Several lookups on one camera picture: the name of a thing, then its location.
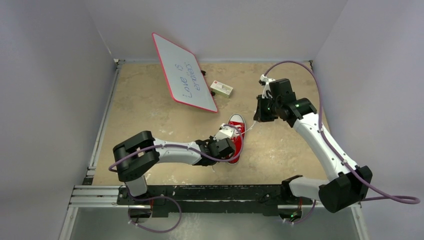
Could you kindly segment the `red canvas sneaker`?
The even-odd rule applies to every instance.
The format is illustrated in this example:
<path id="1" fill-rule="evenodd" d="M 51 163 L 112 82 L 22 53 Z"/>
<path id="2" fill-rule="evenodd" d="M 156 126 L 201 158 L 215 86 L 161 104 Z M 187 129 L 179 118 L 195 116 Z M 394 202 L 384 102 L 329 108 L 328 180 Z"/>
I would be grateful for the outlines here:
<path id="1" fill-rule="evenodd" d="M 244 120 L 244 118 L 238 114 L 238 113 L 234 113 L 228 120 L 228 125 L 232 125 L 234 127 L 236 127 L 238 129 L 234 131 L 233 136 L 230 138 L 231 141 L 234 143 L 235 145 L 235 152 L 234 155 L 238 155 L 237 158 L 235 158 L 232 161 L 229 161 L 228 163 L 230 165 L 235 165 L 238 163 L 239 159 L 240 159 L 240 153 L 242 150 L 242 145 L 243 145 L 243 140 L 245 137 L 245 131 L 246 131 L 246 122 Z"/>

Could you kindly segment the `white shoelace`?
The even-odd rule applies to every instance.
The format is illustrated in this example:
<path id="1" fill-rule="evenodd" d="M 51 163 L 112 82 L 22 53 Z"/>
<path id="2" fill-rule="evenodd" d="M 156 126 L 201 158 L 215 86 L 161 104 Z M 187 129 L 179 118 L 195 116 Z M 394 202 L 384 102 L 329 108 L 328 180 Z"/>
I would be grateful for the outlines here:
<path id="1" fill-rule="evenodd" d="M 254 127 L 254 125 L 257 123 L 257 121 L 253 121 L 253 124 L 249 127 L 249 128 L 247 128 L 247 126 L 246 126 L 246 123 L 245 123 L 245 127 L 246 127 L 246 130 L 245 130 L 245 134 L 246 134 L 246 132 L 247 131 L 249 131 L 249 130 L 251 130 L 253 127 Z M 228 159 L 235 159 L 235 158 L 237 158 L 238 157 L 238 155 L 234 155 L 234 153 L 232 153 L 232 154 L 230 154 L 230 155 L 228 155 L 228 156 L 226 156 L 224 159 L 225 160 L 228 160 Z"/>

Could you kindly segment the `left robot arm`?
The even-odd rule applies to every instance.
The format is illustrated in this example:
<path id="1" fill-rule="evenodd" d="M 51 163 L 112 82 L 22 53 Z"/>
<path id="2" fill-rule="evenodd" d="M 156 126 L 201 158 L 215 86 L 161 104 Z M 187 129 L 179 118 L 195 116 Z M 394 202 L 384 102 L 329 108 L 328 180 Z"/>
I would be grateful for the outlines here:
<path id="1" fill-rule="evenodd" d="M 129 189 L 129 197 L 138 205 L 149 199 L 145 173 L 156 164 L 181 163 L 190 166 L 213 166 L 236 155 L 230 137 L 213 137 L 186 143 L 155 138 L 149 130 L 117 144 L 113 150 L 115 163 L 108 167 Z"/>

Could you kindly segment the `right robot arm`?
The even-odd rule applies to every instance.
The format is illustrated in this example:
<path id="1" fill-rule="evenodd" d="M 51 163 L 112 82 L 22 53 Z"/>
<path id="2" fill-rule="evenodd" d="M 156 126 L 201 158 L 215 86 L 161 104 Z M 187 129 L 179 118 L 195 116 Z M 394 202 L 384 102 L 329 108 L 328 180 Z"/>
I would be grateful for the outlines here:
<path id="1" fill-rule="evenodd" d="M 282 200 L 288 204 L 300 197 L 316 200 L 331 213 L 362 201 L 368 187 L 357 176 L 370 183 L 372 171 L 367 166 L 358 166 L 341 150 L 327 129 L 319 125 L 319 114 L 311 101 L 298 99 L 287 78 L 275 80 L 263 75 L 259 84 L 264 89 L 256 98 L 254 121 L 265 123 L 280 118 L 287 122 L 309 145 L 327 177 L 319 180 L 295 175 L 283 180 Z"/>

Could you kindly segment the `small white green box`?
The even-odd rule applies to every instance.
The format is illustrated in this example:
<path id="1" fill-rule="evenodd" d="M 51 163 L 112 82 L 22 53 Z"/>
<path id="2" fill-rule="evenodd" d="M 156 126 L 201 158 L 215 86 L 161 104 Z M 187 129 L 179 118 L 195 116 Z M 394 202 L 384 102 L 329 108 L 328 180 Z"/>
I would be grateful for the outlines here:
<path id="1" fill-rule="evenodd" d="M 234 88 L 222 82 L 213 81 L 212 84 L 210 85 L 210 90 L 216 95 L 219 95 L 225 98 L 230 98 Z"/>

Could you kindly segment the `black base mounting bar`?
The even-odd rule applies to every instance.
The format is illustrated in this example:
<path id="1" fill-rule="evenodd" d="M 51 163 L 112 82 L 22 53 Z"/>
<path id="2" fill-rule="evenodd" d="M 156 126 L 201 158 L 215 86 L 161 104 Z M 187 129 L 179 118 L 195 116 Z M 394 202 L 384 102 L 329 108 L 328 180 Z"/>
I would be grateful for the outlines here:
<path id="1" fill-rule="evenodd" d="M 154 218 L 170 213 L 261 214 L 266 217 L 300 217 L 302 207 L 313 201 L 285 193 L 280 184 L 254 185 L 149 185 L 147 193 L 135 196 L 118 188 L 119 206 L 150 207 Z"/>

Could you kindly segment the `pink framed whiteboard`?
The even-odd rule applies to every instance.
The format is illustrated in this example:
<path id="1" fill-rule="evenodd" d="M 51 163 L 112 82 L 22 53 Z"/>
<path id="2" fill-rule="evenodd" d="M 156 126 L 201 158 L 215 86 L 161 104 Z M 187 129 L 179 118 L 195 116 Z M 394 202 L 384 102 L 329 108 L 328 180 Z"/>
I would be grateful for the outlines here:
<path id="1" fill-rule="evenodd" d="M 172 99 L 217 113 L 217 105 L 195 55 L 155 32 L 151 35 Z"/>

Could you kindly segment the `aluminium rail frame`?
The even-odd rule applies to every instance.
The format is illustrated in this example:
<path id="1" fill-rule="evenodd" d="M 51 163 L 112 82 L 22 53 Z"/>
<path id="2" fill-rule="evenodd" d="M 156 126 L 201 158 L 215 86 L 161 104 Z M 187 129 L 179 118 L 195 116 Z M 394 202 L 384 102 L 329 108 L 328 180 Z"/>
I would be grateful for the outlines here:
<path id="1" fill-rule="evenodd" d="M 106 230 L 106 224 L 117 221 L 117 218 L 112 215 L 113 209 L 128 211 L 129 226 L 137 229 L 141 228 L 140 220 L 169 220 L 172 216 L 176 216 L 177 221 L 182 224 L 186 223 L 189 217 L 199 219 L 224 215 L 242 220 L 251 217 L 255 223 L 271 223 L 269 233 L 276 234 L 277 238 L 285 240 L 307 238 L 325 240 L 330 237 L 339 240 L 367 240 L 369 238 L 359 203 L 332 214 L 326 211 L 320 202 L 312 201 L 311 205 L 302 206 L 300 217 L 291 215 L 289 218 L 264 216 L 259 213 L 183 213 L 181 210 L 178 213 L 170 213 L 167 217 L 153 217 L 151 207 L 118 205 L 118 188 L 122 186 L 124 185 L 75 186 L 60 239 L 78 240 L 82 238 L 83 231 L 87 230 L 91 238 L 109 240 L 112 236 Z"/>

